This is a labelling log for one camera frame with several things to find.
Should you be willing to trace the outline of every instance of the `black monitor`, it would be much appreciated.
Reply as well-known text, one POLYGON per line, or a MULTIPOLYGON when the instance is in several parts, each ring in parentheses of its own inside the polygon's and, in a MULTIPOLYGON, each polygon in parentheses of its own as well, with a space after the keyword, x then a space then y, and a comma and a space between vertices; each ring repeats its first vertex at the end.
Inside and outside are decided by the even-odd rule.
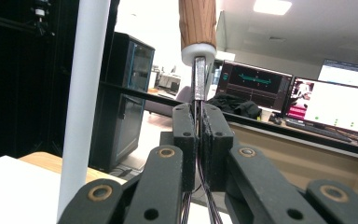
POLYGON ((286 116, 358 133, 358 87, 296 77, 286 116))
POLYGON ((255 102, 260 108, 282 113, 292 78, 292 75, 285 73, 223 61, 216 94, 238 96, 255 102))
POLYGON ((358 64, 326 59, 318 80, 358 86, 358 64))

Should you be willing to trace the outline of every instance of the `image on screen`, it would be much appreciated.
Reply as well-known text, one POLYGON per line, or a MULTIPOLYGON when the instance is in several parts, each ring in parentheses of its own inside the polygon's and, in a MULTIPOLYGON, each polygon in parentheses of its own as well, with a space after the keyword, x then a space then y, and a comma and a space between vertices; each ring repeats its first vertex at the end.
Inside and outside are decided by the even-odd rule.
POLYGON ((296 78, 286 116, 358 133, 358 87, 296 78))
POLYGON ((216 93, 238 96, 260 108, 282 113, 292 78, 289 74, 224 61, 216 93))
POLYGON ((358 87, 358 64, 326 59, 318 80, 358 87))

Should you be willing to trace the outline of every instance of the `wooden desk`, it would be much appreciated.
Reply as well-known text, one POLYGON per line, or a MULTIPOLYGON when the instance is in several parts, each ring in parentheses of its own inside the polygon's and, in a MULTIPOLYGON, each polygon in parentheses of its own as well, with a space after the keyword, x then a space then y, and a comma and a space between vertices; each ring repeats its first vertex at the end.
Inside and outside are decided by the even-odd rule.
MULTIPOLYGON (((34 152, 32 154, 19 158, 19 160, 26 161, 33 165, 45 168, 57 174, 60 174, 62 170, 62 158, 51 155, 47 152, 34 152)), ((86 183, 89 183, 90 181, 99 178, 113 179, 120 184, 124 184, 126 182, 126 180, 88 168, 86 175, 86 183)))

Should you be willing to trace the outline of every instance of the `white monitor screen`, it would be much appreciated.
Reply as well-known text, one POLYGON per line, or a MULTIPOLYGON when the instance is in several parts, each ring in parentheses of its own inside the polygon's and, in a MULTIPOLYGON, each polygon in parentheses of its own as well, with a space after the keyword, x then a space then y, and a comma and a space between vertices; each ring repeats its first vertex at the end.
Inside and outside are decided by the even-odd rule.
POLYGON ((286 116, 358 133, 358 87, 296 78, 286 116))
POLYGON ((318 80, 358 86, 358 64, 324 60, 318 80))

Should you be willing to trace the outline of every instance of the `brown wooden handle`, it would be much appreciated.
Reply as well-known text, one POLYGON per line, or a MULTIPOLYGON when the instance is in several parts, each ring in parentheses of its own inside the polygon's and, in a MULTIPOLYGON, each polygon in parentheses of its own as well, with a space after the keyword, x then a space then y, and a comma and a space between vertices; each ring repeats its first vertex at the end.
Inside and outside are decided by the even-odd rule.
POLYGON ((179 0, 182 49, 192 44, 210 44, 216 49, 215 0, 179 0))

